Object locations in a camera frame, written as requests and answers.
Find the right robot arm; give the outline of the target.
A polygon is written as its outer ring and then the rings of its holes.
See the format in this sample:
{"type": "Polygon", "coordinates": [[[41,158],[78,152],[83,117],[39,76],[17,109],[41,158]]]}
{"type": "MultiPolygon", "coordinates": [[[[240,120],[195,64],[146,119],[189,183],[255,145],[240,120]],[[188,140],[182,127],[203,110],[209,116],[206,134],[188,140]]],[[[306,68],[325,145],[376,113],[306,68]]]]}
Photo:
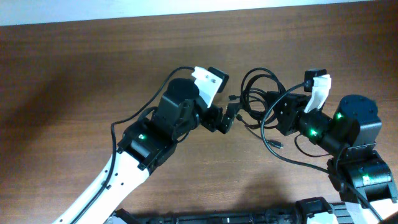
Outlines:
{"type": "Polygon", "coordinates": [[[323,172],[356,217],[372,215],[381,223],[397,213],[396,183],[375,150],[382,121],[373,100],[347,95],[332,117],[323,113],[322,105],[312,105],[313,95],[269,91],[266,100],[278,131],[284,136],[298,132],[331,156],[323,172]]]}

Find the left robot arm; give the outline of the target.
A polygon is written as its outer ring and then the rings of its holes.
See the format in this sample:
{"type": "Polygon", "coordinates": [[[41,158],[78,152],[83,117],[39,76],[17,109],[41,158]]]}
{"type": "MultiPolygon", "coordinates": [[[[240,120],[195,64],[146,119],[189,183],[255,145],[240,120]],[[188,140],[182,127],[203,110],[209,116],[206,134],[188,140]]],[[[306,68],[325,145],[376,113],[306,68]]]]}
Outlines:
{"type": "Polygon", "coordinates": [[[174,152],[181,137],[202,125],[227,133],[240,110],[207,105],[193,80],[176,78],[157,107],[148,108],[123,133],[116,155],[56,223],[104,223],[117,206],[174,152]]]}

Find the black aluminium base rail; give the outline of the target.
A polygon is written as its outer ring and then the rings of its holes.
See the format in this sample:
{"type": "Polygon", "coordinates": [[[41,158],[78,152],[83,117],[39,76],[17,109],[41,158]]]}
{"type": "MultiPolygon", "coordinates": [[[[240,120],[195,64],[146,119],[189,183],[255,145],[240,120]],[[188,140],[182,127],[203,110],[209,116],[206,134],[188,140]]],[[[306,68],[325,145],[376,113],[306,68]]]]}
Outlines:
{"type": "Polygon", "coordinates": [[[241,212],[169,213],[166,215],[137,216],[119,209],[105,221],[105,224],[233,224],[233,223],[339,223],[353,224],[343,202],[328,203],[323,197],[299,200],[290,205],[246,210],[241,212]]]}

